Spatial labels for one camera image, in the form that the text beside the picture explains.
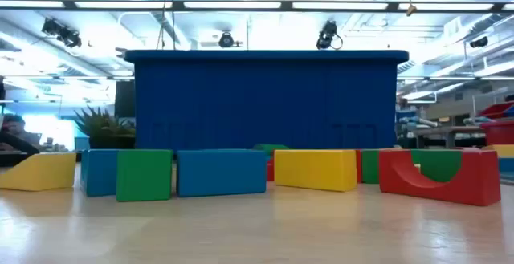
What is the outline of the green foam half cylinder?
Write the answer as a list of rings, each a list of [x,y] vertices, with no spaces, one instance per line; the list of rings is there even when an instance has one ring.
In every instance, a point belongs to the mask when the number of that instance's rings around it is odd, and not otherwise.
[[[421,174],[433,181],[448,182],[461,167],[461,150],[412,149],[410,153],[413,164],[421,164]]]

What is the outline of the red foam arch block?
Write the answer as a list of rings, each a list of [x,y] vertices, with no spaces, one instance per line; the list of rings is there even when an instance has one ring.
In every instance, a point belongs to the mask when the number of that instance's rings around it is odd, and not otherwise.
[[[378,154],[378,174],[383,193],[476,206],[489,206],[501,200],[494,151],[462,151],[459,171],[449,181],[439,182],[418,171],[410,151],[384,150]]]

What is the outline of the large blue plastic bin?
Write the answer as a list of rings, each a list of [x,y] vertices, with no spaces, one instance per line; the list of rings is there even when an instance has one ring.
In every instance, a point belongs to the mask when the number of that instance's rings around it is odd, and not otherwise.
[[[136,146],[389,148],[406,51],[128,51]]]

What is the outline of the yellow foam rectangular block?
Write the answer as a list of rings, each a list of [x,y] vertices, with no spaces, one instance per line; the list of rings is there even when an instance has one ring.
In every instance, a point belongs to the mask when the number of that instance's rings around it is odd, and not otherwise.
[[[335,149],[276,150],[274,173],[277,185],[347,192],[357,187],[357,153]]]

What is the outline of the green foam wedge block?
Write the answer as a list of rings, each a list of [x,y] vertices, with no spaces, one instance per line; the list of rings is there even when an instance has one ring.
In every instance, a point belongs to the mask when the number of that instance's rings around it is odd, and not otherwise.
[[[283,144],[256,144],[253,149],[264,151],[266,156],[273,156],[275,150],[288,149],[288,146]]]

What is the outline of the blue foam cube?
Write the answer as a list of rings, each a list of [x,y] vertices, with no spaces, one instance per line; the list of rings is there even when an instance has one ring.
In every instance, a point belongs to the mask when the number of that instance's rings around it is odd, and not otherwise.
[[[89,149],[82,153],[80,185],[87,197],[116,194],[117,156],[115,149]]]

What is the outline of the yellow foam wedge block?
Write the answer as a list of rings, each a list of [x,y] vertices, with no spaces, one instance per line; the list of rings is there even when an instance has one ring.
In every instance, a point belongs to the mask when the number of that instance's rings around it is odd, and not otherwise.
[[[38,192],[71,188],[75,180],[75,165],[75,153],[34,154],[0,172],[0,189]]]

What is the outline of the pale grey background equipment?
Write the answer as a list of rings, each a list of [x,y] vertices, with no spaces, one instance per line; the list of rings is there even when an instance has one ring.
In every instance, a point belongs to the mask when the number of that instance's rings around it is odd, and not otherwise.
[[[480,126],[484,123],[496,122],[496,120],[488,118],[486,116],[468,117],[463,120],[466,126]]]
[[[439,125],[437,122],[425,120],[419,116],[402,117],[398,122],[412,128],[437,128]]]

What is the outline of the red tilted tray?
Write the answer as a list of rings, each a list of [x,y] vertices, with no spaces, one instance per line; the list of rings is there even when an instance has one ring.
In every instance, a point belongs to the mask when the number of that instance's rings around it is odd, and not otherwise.
[[[494,120],[514,117],[514,101],[493,104],[479,112],[479,116]]]

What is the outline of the red plastic bin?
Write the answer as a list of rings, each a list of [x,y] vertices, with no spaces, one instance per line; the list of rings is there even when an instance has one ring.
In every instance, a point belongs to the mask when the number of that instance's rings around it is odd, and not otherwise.
[[[514,120],[481,124],[487,145],[514,144]]]

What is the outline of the black monitor screen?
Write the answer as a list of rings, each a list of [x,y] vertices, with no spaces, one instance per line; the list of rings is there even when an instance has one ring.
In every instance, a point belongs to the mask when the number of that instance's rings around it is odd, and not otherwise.
[[[135,83],[133,81],[117,81],[114,103],[115,116],[130,118],[135,116]]]

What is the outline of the green spiky plant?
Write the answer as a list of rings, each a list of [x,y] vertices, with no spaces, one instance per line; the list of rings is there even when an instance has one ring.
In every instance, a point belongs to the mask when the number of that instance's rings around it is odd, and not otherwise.
[[[112,116],[107,109],[87,106],[87,111],[81,108],[75,111],[75,116],[78,129],[90,137],[136,135],[136,126],[132,121]]]

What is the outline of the black plant pot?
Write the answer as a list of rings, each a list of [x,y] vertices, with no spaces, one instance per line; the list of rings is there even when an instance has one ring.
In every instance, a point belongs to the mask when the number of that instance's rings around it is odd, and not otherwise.
[[[91,136],[90,149],[134,149],[136,138],[134,136]]]

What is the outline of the black ceiling spotlight cluster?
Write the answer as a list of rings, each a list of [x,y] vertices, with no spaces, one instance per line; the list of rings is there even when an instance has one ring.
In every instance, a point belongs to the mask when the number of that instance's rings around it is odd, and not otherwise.
[[[58,41],[63,43],[65,47],[73,48],[82,46],[82,39],[78,31],[71,30],[54,19],[46,18],[41,31],[46,35],[54,36]]]

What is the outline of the person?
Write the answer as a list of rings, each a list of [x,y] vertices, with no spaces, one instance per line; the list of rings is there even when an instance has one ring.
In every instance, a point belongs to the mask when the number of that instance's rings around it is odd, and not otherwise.
[[[39,136],[25,129],[25,121],[18,115],[5,115],[0,127],[0,151],[40,153]]]

